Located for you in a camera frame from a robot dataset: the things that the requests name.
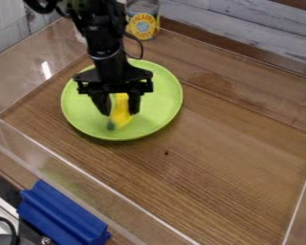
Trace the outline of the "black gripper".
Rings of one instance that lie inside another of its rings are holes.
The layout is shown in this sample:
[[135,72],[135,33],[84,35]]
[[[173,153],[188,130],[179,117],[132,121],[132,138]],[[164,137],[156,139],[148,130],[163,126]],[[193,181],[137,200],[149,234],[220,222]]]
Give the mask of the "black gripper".
[[129,93],[129,113],[135,115],[140,110],[141,95],[153,92],[153,73],[133,66],[124,56],[92,56],[92,61],[95,68],[73,76],[77,91],[81,94],[93,94],[91,99],[105,116],[111,114],[109,93]]

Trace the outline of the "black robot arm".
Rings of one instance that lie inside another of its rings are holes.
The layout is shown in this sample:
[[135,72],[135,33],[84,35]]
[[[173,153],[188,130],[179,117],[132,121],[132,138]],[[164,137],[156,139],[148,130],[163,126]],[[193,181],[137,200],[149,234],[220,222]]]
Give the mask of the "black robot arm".
[[53,11],[71,18],[87,42],[95,68],[73,76],[77,91],[87,94],[100,112],[111,115],[109,95],[125,93],[129,113],[140,111],[141,96],[153,92],[153,73],[131,64],[124,37],[127,16],[116,0],[23,0],[40,14]]

